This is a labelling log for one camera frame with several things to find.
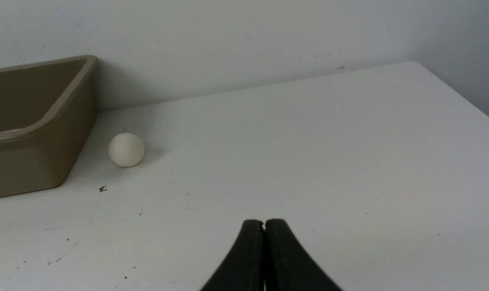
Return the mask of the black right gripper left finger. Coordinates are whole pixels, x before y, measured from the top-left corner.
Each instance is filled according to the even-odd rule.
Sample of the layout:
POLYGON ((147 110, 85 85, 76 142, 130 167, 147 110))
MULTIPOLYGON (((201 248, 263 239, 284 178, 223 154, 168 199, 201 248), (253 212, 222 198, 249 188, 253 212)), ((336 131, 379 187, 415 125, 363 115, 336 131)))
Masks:
POLYGON ((245 220, 226 257, 203 291, 263 291, 264 229, 259 220, 245 220))

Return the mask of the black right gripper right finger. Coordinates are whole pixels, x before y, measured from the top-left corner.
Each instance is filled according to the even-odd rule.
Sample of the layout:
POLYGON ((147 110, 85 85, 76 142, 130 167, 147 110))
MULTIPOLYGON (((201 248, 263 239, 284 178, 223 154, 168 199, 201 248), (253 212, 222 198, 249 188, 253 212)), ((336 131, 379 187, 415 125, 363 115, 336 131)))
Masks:
POLYGON ((340 291, 309 256, 288 223, 265 223, 265 289, 267 291, 340 291))

